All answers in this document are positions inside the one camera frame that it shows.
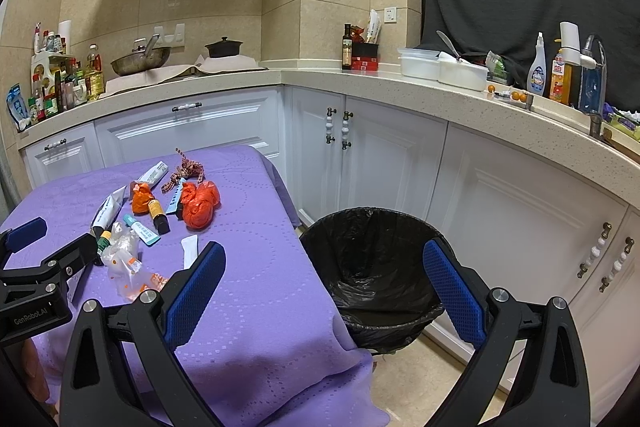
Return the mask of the person's hand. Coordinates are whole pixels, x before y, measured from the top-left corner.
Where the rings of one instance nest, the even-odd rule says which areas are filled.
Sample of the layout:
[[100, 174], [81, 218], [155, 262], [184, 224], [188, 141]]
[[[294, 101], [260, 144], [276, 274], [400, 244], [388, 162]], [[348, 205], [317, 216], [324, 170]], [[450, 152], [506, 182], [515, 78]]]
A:
[[21, 357], [29, 392], [38, 402], [47, 402], [50, 398], [49, 386], [35, 343], [31, 339], [24, 341]]

